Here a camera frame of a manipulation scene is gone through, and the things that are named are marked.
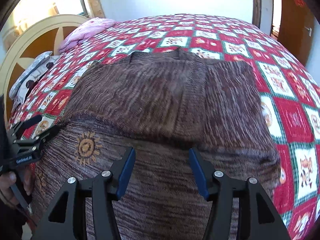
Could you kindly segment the pink pillow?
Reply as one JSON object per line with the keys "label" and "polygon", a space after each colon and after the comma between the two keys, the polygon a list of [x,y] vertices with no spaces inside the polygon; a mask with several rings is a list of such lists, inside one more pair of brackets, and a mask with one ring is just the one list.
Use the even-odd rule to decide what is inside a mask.
{"label": "pink pillow", "polygon": [[81,24],[74,31],[72,31],[60,44],[58,51],[60,54],[74,48],[76,45],[84,42],[84,40],[91,38],[106,29],[114,26],[115,20],[109,18],[95,17],[87,20]]}

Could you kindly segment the yellow curtain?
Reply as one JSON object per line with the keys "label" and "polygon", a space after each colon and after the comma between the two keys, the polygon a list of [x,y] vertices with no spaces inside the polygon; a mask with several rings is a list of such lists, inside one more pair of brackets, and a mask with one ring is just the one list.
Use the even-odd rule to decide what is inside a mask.
{"label": "yellow curtain", "polygon": [[54,0],[20,0],[1,30],[4,50],[8,51],[15,40],[33,24],[58,14]]}
{"label": "yellow curtain", "polygon": [[88,15],[90,18],[98,17],[98,18],[104,18],[104,10],[101,5],[100,0],[86,0],[86,5],[88,5]]}

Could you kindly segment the brown knitted sweater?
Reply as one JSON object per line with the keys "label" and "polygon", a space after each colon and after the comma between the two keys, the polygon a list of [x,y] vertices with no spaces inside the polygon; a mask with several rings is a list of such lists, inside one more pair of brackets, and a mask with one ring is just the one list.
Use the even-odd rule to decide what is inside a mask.
{"label": "brown knitted sweater", "polygon": [[122,239],[201,239],[210,204],[188,164],[196,147],[229,177],[257,178],[271,196],[280,156],[252,66],[176,49],[93,63],[72,90],[59,133],[35,166],[38,222],[68,177],[93,178],[136,150],[127,191],[114,203]]}

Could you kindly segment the brown wooden door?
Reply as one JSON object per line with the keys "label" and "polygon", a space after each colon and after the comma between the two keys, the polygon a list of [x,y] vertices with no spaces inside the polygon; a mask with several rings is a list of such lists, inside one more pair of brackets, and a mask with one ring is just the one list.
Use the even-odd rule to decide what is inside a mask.
{"label": "brown wooden door", "polygon": [[305,3],[301,8],[294,0],[281,0],[281,22],[278,41],[293,54],[300,63],[306,65],[313,36],[304,27],[314,29],[314,15]]}

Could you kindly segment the cream wooden headboard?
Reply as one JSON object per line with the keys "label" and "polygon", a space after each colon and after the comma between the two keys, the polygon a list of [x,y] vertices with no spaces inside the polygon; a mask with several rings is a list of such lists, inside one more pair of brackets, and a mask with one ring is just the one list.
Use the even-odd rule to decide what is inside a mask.
{"label": "cream wooden headboard", "polygon": [[10,119],[13,101],[9,91],[19,76],[34,59],[45,51],[59,53],[62,41],[88,18],[80,15],[61,14],[45,18],[21,34],[7,51],[1,65],[1,94],[4,95],[4,120]]}

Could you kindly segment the red patchwork bedspread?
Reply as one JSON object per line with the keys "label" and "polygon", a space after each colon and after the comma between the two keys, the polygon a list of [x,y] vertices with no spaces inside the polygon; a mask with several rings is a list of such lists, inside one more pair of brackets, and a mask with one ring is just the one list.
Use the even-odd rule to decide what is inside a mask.
{"label": "red patchwork bedspread", "polygon": [[188,164],[191,147],[231,178],[256,178],[290,239],[304,239],[319,218],[319,87],[244,21],[179,14],[116,23],[62,53],[9,125],[37,114],[24,139],[62,128],[34,166],[35,222],[67,177],[96,176],[127,146],[136,163],[114,205],[123,239],[202,238],[210,203]]}

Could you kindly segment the red double happiness decal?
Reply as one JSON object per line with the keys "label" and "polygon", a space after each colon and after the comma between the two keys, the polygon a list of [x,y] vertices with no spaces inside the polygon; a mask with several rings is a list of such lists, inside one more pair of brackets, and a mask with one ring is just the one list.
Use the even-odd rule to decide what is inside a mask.
{"label": "red double happiness decal", "polygon": [[305,7],[305,2],[304,2],[304,0],[294,0],[294,3],[295,3],[295,5],[298,6],[298,7],[301,7],[301,8]]}

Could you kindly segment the yellow curtain left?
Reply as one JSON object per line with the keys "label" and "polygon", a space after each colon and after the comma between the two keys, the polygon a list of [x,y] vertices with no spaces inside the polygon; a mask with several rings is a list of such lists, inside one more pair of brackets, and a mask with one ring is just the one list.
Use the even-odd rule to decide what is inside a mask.
{"label": "yellow curtain left", "polygon": [[33,24],[58,14],[54,0],[20,0],[1,30],[4,50],[8,51],[15,40]]}

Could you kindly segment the grey patterned pillow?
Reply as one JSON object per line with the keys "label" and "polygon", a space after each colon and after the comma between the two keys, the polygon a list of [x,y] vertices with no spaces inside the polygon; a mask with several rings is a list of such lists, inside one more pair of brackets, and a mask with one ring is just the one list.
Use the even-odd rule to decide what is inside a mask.
{"label": "grey patterned pillow", "polygon": [[31,65],[22,73],[9,91],[9,98],[16,103],[24,103],[28,91],[60,58],[52,55],[52,51],[45,51],[35,58]]}

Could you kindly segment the yellow curtain right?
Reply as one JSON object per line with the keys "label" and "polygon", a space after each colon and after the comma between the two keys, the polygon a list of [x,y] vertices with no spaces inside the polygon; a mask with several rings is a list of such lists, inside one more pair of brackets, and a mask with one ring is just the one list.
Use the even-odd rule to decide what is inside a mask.
{"label": "yellow curtain right", "polygon": [[98,18],[104,18],[104,10],[101,5],[100,0],[86,0],[86,5],[88,5],[88,15],[90,18],[98,17]]}

